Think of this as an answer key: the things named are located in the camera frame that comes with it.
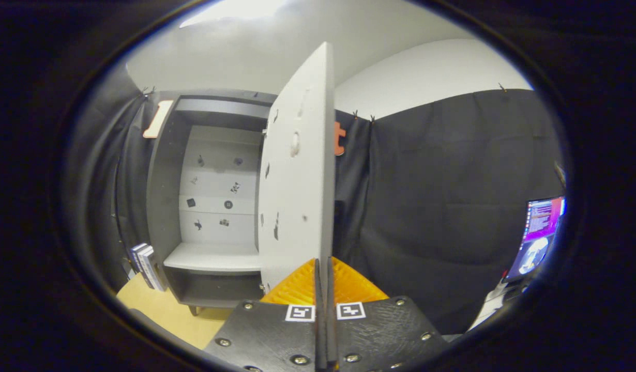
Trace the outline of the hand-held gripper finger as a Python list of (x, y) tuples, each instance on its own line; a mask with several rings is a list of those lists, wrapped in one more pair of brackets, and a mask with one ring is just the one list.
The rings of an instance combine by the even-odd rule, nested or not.
[(326, 346), (334, 371), (410, 371), (448, 348), (412, 299), (384, 294), (335, 257), (328, 264)]
[(238, 303), (205, 346), (230, 371), (325, 368), (320, 260), (310, 259), (259, 301)]

